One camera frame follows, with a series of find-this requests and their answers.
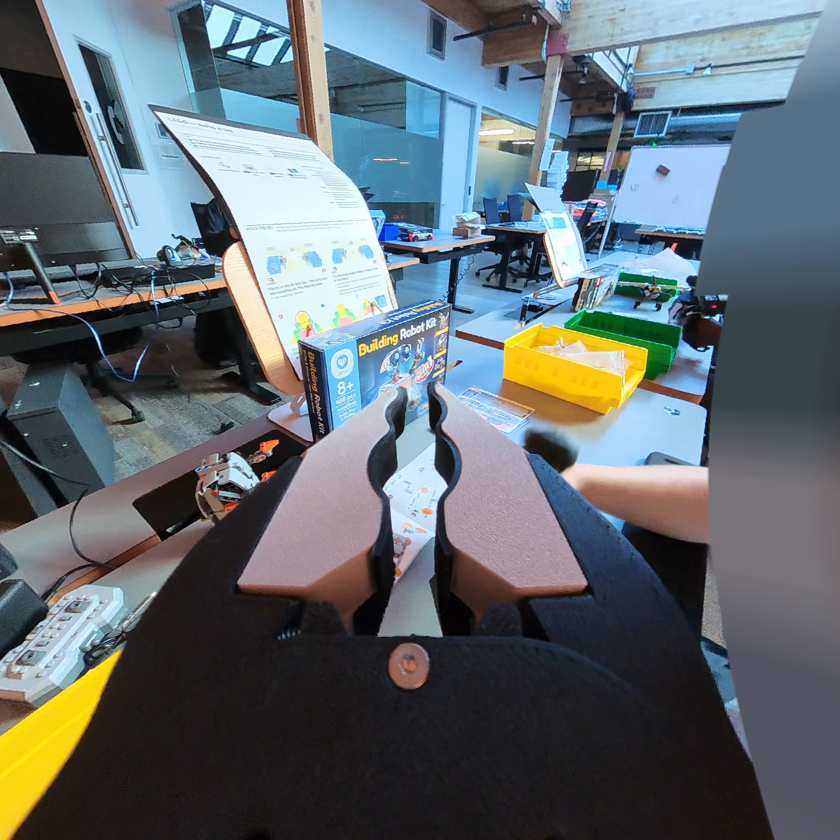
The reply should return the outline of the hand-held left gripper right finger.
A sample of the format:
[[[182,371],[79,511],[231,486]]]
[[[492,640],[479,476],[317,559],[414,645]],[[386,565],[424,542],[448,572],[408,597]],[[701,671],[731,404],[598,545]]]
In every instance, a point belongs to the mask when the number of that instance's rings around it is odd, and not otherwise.
[[[582,594],[587,581],[526,452],[456,395],[428,387],[441,624],[478,623],[497,602]]]

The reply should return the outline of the instruction booklet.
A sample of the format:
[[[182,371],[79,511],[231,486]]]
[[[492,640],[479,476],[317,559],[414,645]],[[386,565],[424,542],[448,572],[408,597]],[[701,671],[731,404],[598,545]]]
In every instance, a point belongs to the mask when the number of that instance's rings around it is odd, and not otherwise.
[[[447,484],[434,467],[434,454],[431,443],[385,484],[391,504],[395,581],[435,534],[437,505]]]

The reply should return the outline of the yellow plastic parts bin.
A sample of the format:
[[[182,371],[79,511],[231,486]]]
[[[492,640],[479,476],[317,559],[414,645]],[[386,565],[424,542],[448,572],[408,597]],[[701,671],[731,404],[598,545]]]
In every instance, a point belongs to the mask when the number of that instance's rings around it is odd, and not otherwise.
[[[119,661],[116,653],[1,737],[1,838],[13,837],[68,761]]]

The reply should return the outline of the person's right forearm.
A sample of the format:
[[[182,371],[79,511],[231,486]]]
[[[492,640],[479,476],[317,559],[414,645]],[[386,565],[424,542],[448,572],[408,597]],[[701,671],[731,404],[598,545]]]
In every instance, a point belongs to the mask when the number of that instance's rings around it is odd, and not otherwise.
[[[708,467],[575,464],[561,476],[609,516],[673,539],[710,542]]]

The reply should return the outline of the grey desk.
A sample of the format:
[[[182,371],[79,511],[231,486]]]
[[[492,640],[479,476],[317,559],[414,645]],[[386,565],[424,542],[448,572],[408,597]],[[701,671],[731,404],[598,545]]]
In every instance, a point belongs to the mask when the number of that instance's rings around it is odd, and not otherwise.
[[[535,392],[502,378],[502,352],[462,339],[451,339],[448,360],[459,361],[446,374],[445,385],[459,395],[470,386],[529,406],[538,424],[560,427],[579,450],[579,461],[603,466],[642,464],[652,452],[696,463],[706,422],[699,405],[638,388],[625,404],[600,415],[580,406]],[[147,594],[158,592],[165,579],[187,551],[209,530],[210,523],[189,524],[162,540],[133,503],[193,467],[201,457],[228,452],[262,434],[282,431],[307,443],[309,420],[292,416],[286,406],[284,427],[273,424],[268,408],[252,421],[133,476],[87,496],[80,504],[73,533],[80,549],[93,559],[113,566],[128,565],[114,572],[107,582],[122,587],[126,605],[134,607]],[[57,579],[81,564],[70,546],[69,508],[64,507],[2,534],[2,545],[17,563],[14,578],[26,581],[37,593],[45,592]]]

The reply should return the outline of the wooden office desk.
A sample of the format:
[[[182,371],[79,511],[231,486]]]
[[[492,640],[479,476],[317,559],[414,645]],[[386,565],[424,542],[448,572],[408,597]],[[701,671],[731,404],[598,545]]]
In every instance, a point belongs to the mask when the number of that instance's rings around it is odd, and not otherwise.
[[[60,282],[57,304],[33,287],[2,280],[1,355],[105,340],[120,331],[228,309],[235,304],[214,266],[102,268]]]

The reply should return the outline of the small yellow bin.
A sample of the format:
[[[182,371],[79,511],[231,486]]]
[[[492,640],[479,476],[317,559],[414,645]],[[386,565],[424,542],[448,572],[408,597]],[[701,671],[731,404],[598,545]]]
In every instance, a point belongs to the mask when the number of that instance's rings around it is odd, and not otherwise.
[[[578,361],[561,359],[539,348],[581,341],[588,351],[624,352],[624,374],[598,370]],[[648,352],[632,344],[603,339],[540,322],[511,336],[503,345],[506,380],[558,397],[600,414],[620,408],[644,378]]]

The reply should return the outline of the partly built toy robot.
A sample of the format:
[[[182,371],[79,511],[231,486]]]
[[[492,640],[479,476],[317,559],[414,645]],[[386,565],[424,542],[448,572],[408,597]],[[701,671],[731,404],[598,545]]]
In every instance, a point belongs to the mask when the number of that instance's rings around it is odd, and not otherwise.
[[[231,451],[206,458],[195,469],[195,499],[201,519],[220,522],[259,483],[273,477],[275,470],[254,467],[272,456],[279,445],[280,441],[276,438],[259,443],[255,453],[247,457]]]

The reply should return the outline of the green plastic bin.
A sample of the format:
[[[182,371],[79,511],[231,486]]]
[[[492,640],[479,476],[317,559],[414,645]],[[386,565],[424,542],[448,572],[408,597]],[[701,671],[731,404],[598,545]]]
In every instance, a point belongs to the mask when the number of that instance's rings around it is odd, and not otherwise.
[[[564,327],[646,349],[645,378],[649,380],[669,372],[681,341],[681,329],[676,325],[631,318],[609,311],[578,311],[566,321]]]

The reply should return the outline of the black flat panel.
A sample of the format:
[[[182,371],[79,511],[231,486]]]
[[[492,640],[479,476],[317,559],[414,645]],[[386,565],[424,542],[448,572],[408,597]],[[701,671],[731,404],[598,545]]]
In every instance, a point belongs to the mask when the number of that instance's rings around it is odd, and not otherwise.
[[[257,456],[253,469],[260,479],[264,473],[277,470],[290,457],[299,456],[304,450],[304,444],[278,430],[274,434],[262,434],[236,447],[235,452],[245,459]],[[187,472],[134,501],[133,506],[138,513],[162,540],[200,518],[195,499],[198,482],[196,468],[204,460],[204,457],[199,458]]]

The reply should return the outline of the small curled white poster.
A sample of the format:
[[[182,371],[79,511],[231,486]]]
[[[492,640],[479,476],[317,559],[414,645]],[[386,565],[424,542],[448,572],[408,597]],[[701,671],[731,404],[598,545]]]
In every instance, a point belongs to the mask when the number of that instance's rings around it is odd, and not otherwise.
[[[587,270],[581,234],[559,195],[548,187],[526,184],[545,227],[543,246],[553,279],[559,288],[569,286]]]

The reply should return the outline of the brown office table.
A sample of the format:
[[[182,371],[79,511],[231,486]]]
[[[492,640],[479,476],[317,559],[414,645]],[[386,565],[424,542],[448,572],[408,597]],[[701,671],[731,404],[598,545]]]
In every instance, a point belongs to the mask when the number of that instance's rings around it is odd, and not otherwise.
[[[409,254],[419,259],[423,265],[431,265],[440,261],[450,263],[448,273],[447,301],[455,312],[474,314],[475,311],[456,304],[457,287],[459,284],[459,262],[462,258],[481,253],[488,243],[495,238],[491,235],[478,235],[472,238],[456,237],[441,230],[434,231],[434,238],[427,240],[406,241],[388,240],[381,243],[384,251],[393,254]]]

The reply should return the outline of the grey battery box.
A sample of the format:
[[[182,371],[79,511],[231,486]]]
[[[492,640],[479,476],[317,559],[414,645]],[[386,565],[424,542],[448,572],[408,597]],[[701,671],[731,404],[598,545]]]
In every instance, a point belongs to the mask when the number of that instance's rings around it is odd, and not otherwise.
[[[1,698],[40,707],[71,685],[83,657],[126,613],[123,590],[87,584],[63,595],[46,618],[3,657]]]

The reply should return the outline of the black box device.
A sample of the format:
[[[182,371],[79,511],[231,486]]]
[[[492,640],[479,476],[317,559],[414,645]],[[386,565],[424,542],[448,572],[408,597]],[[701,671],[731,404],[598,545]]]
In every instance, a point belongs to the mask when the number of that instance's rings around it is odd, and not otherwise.
[[[1,656],[21,644],[48,612],[47,603],[25,582],[12,578],[18,569],[1,546]]]

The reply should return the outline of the black computer monitor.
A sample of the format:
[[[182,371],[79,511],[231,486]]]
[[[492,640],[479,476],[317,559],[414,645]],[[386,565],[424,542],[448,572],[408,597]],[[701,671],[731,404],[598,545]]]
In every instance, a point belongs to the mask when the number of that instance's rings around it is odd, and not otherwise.
[[[45,266],[130,257],[130,244],[88,157],[1,153],[1,269],[33,270],[60,300]]]

